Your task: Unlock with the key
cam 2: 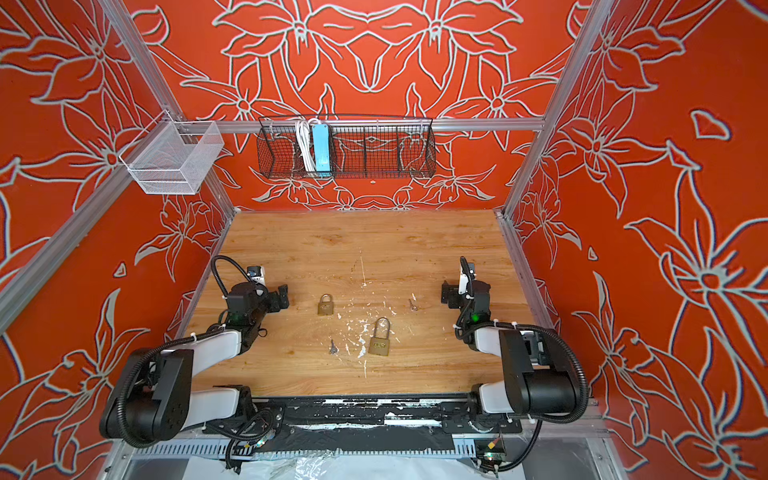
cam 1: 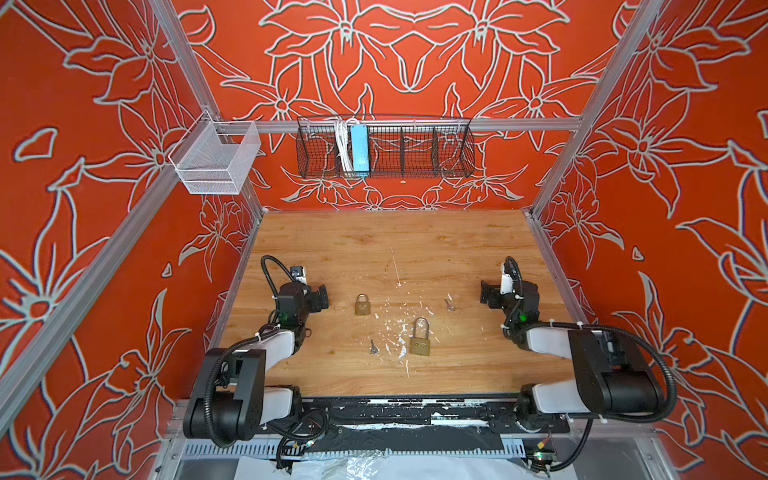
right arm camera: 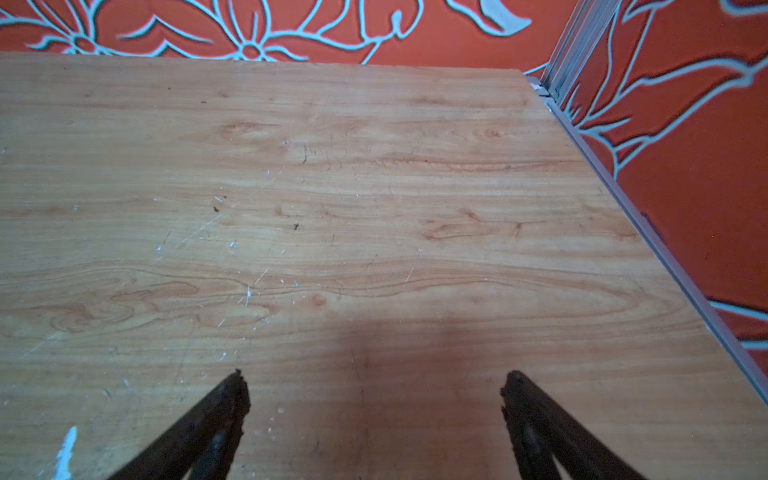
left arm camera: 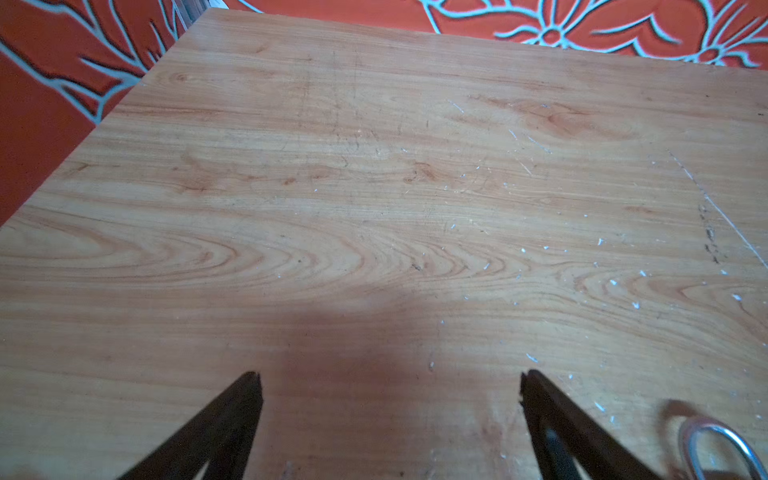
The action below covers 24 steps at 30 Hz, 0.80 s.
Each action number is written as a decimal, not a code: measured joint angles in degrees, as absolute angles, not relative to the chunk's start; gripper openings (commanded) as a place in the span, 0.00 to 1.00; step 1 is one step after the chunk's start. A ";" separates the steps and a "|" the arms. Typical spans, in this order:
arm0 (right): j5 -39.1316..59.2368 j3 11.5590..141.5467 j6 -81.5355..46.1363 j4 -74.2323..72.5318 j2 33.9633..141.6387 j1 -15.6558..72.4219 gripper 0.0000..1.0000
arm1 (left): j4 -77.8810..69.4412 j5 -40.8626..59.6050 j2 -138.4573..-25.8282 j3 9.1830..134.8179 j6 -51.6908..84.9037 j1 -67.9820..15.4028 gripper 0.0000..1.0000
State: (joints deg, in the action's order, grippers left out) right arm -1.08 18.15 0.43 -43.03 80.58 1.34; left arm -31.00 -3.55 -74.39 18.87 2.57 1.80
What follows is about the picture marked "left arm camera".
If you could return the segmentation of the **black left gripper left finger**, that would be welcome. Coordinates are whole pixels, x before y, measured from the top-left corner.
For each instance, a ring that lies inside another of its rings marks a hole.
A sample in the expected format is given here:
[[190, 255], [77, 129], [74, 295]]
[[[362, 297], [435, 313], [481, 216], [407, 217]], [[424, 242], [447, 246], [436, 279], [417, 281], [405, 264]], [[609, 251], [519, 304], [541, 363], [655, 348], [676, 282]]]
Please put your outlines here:
[[263, 407], [260, 375], [241, 375], [124, 479], [241, 479]]

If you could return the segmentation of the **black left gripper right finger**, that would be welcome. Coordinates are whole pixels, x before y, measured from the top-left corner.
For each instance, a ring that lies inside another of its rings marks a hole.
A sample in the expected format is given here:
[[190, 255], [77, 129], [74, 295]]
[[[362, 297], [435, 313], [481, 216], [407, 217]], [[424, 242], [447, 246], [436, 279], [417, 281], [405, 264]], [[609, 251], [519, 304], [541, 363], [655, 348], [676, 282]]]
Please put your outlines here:
[[656, 479], [541, 371], [520, 378], [520, 404], [543, 479]]

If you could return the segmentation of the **brass padlock with steel shackle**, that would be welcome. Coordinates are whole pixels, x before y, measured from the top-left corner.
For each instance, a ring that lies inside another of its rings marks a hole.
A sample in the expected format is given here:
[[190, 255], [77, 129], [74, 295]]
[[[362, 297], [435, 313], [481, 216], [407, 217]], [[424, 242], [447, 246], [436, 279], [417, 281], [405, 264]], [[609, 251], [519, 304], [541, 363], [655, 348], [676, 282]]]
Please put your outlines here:
[[678, 431], [683, 468], [690, 479], [707, 479], [716, 467], [742, 466], [736, 471], [750, 479], [766, 479], [767, 468], [756, 450], [735, 429], [706, 416], [687, 418]]

